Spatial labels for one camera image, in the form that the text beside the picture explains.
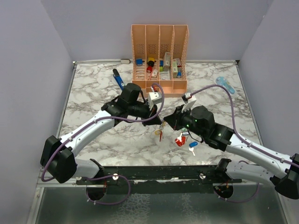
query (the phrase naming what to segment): red toy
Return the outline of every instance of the red toy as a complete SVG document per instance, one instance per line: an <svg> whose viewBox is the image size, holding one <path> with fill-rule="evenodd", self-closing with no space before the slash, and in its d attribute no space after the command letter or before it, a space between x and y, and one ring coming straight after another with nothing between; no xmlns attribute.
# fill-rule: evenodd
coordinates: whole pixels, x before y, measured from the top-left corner
<svg viewBox="0 0 299 224"><path fill-rule="evenodd" d="M180 136L180 137L177 137L174 141L178 146L182 146L186 143L186 139L187 138L185 136Z"/></svg>

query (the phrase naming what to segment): blue pen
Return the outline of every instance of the blue pen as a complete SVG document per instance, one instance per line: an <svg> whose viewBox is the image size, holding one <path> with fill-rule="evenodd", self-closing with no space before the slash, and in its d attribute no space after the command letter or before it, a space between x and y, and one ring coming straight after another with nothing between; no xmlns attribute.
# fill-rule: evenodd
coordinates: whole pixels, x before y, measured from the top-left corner
<svg viewBox="0 0 299 224"><path fill-rule="evenodd" d="M123 83L120 74L118 73L117 69L113 69L113 77L116 80L117 84L119 85L119 87L121 88L121 90L123 90L123 88L125 87L125 84Z"/></svg>

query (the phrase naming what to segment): black base bar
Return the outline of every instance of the black base bar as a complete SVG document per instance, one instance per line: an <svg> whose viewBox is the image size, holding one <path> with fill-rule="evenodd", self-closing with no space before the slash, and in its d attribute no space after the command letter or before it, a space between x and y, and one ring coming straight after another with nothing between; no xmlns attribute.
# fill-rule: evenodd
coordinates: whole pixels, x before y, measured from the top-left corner
<svg viewBox="0 0 299 224"><path fill-rule="evenodd" d="M166 194L166 193L213 193L213 183L240 183L232 180L216 165L200 166L121 166L104 167L105 175L125 176L131 183L131 193ZM81 179L77 185L104 184L105 180L89 181ZM107 194L126 194L127 182L119 178L106 179Z"/></svg>

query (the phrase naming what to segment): blue marker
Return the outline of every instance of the blue marker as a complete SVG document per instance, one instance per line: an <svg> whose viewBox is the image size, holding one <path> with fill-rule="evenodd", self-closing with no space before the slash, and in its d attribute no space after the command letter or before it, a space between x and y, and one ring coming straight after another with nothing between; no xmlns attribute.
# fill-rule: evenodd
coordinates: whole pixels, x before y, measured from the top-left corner
<svg viewBox="0 0 299 224"><path fill-rule="evenodd" d="M194 141L194 142L189 144L189 147L192 148L192 147L197 146L197 145L198 145L198 143L196 141Z"/></svg>
<svg viewBox="0 0 299 224"><path fill-rule="evenodd" d="M117 69L113 69L113 77L116 80L117 84L119 85L119 87L121 88L121 90L123 90L123 88L125 87L125 84L123 83L120 74L118 73Z"/></svg>

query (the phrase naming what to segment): red object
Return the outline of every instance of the red object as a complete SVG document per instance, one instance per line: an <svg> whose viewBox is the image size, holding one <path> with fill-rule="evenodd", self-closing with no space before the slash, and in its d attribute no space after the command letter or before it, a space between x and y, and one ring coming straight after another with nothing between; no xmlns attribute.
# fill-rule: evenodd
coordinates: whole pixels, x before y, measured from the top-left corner
<svg viewBox="0 0 299 224"><path fill-rule="evenodd" d="M160 131L160 141L162 140L162 137L163 137L163 131L161 130Z"/></svg>
<svg viewBox="0 0 299 224"><path fill-rule="evenodd" d="M185 136L182 136L182 140L176 138L174 141L175 141L175 143L176 143L178 146L182 146L182 145L184 145L185 142L186 142L186 137L185 137Z"/></svg>
<svg viewBox="0 0 299 224"><path fill-rule="evenodd" d="M146 71L147 71L147 72L151 72L151 71L153 71L153 67L148 66L148 68L146 69Z"/></svg>

